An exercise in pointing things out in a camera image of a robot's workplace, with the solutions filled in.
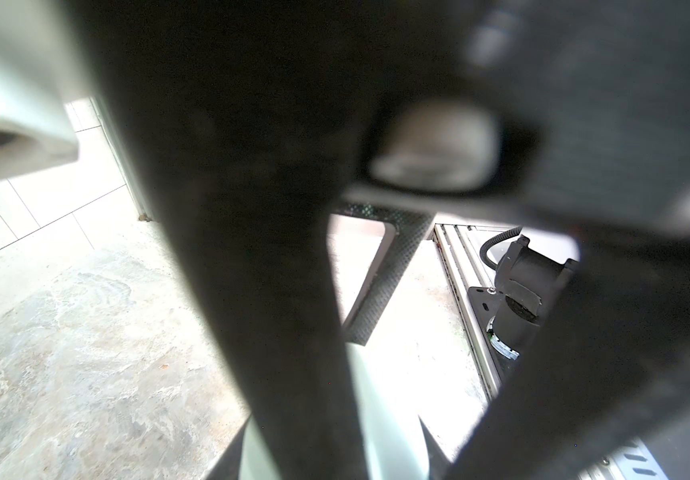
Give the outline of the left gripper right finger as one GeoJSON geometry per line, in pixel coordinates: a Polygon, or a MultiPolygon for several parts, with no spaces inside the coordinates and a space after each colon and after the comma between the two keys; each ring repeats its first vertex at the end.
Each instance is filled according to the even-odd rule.
{"type": "Polygon", "coordinates": [[[429,473],[430,474],[446,474],[451,462],[441,449],[440,445],[427,428],[423,421],[420,421],[422,428],[427,454],[429,459],[429,473]]]}

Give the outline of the green earbud charging case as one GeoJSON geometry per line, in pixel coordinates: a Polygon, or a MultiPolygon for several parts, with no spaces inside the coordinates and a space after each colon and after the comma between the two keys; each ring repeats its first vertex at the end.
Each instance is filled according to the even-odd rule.
{"type": "Polygon", "coordinates": [[[426,479],[421,422],[380,357],[362,345],[310,338],[243,372],[252,416],[241,479],[426,479]]]}

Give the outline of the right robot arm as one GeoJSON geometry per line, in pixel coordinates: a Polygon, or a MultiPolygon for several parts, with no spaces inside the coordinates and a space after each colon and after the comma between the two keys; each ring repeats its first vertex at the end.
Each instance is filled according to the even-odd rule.
{"type": "Polygon", "coordinates": [[[438,212],[515,361],[449,479],[568,479],[690,410],[690,1],[67,1],[284,479],[364,479],[347,347],[438,212]]]}

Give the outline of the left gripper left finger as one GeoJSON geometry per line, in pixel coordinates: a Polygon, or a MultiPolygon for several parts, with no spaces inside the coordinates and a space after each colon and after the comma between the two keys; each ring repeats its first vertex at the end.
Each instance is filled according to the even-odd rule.
{"type": "Polygon", "coordinates": [[[246,420],[231,440],[227,449],[220,455],[214,467],[205,476],[205,480],[238,480],[242,458],[243,437],[248,426],[246,420]]]}

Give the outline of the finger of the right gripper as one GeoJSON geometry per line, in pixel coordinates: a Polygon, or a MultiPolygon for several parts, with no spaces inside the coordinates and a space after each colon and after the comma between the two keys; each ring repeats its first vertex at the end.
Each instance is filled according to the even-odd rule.
{"type": "Polygon", "coordinates": [[[421,243],[434,226],[434,216],[371,204],[341,202],[338,215],[380,223],[381,243],[344,320],[348,342],[366,345],[421,243]]]}
{"type": "Polygon", "coordinates": [[[450,478],[568,479],[690,410],[690,1],[63,11],[283,478],[368,475],[344,196],[580,244],[450,478]]]}

